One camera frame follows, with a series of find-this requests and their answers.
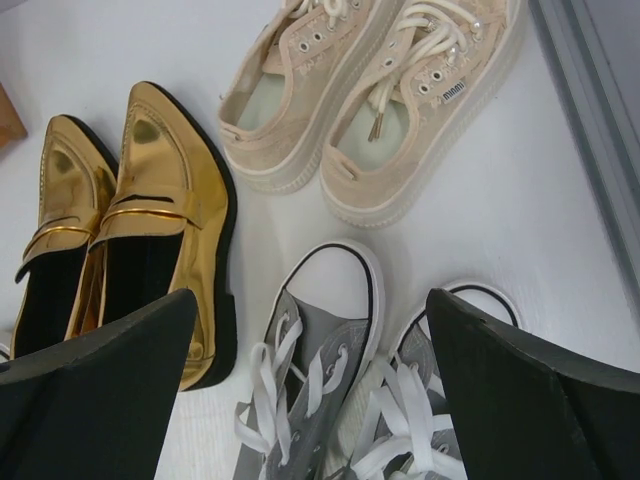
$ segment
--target gray metal frame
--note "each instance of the gray metal frame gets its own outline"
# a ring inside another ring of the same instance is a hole
[[[530,4],[627,293],[638,313],[640,142],[616,81],[621,72],[612,70],[585,0],[530,0]]]

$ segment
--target black shoe lining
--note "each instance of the black shoe lining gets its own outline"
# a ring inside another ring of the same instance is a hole
[[[16,331],[16,358],[64,340],[86,254],[87,245],[84,245],[32,260]]]
[[[107,242],[105,325],[167,295],[182,237],[130,237]]]

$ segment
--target brand label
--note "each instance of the brand label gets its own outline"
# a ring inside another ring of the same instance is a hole
[[[447,90],[442,94],[442,99],[444,100],[444,103],[447,104],[447,103],[453,102],[456,98],[462,95],[466,89],[467,89],[467,86],[464,84],[462,80],[460,80],[453,87],[451,87],[449,90]]]

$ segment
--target metallic gold shoe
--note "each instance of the metallic gold shoe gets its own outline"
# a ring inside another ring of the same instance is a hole
[[[102,249],[88,253],[115,192],[118,164],[80,120],[49,122],[40,168],[39,227],[16,282],[29,273],[11,343],[17,358],[97,327]]]
[[[198,302],[181,390],[215,385],[237,338],[226,292],[236,194],[225,161],[165,90],[131,90],[116,195],[92,248],[106,247],[100,325],[180,288]]]

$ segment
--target white shoelace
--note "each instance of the white shoelace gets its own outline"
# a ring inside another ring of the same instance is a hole
[[[340,17],[347,14],[347,0],[302,0],[297,10],[291,14],[291,18],[300,18],[317,7],[322,5],[330,17],[329,29],[333,30]],[[282,6],[287,6],[287,0],[282,0]]]
[[[378,362],[384,371],[386,385],[371,392],[364,424],[356,445],[351,468],[359,480],[384,480],[384,470],[400,455],[412,454],[403,468],[391,480],[424,480],[430,472],[451,480],[466,480],[464,464],[443,452],[434,450],[431,441],[435,432],[453,428],[450,415],[433,415],[427,389],[417,372],[400,363],[395,371],[391,365]],[[444,398],[441,380],[433,375],[429,389]],[[391,431],[390,437],[374,441],[380,417]]]
[[[259,343],[251,352],[251,380],[253,383],[253,403],[256,409],[258,430],[249,428],[241,419],[250,407],[250,404],[238,403],[235,412],[235,433],[249,448],[267,456],[276,445],[280,444],[282,450],[281,465],[289,462],[291,443],[297,439],[291,433],[287,412],[287,392],[284,386],[278,394],[276,385],[276,373],[289,354],[295,350],[296,343],[303,332],[302,322],[298,320],[279,341],[285,322],[289,321],[289,315],[283,315],[276,327],[276,348],[266,343]],[[311,417],[320,408],[322,397],[336,390],[342,382],[344,371],[349,358],[346,346],[340,347],[340,358],[330,367],[332,373],[326,384],[320,351],[315,355],[309,365],[309,399],[307,402],[306,418]],[[304,383],[307,381],[304,374],[295,365],[291,364],[291,371]],[[264,466],[260,473],[260,479],[266,475]]]
[[[396,30],[401,32],[409,28],[424,28],[428,35],[417,42],[402,64],[378,82],[369,95],[369,103],[377,110],[378,115],[371,129],[369,141],[380,138],[382,120],[387,104],[393,95],[393,91],[402,79],[404,73],[420,60],[449,51],[447,63],[451,66],[456,61],[459,52],[465,53],[468,42],[458,24],[444,10],[459,15],[471,25],[471,32],[476,41],[482,40],[483,24],[472,13],[450,0],[413,0],[411,6],[403,12],[403,19],[398,22]],[[393,66],[394,60],[385,61],[386,67]]]

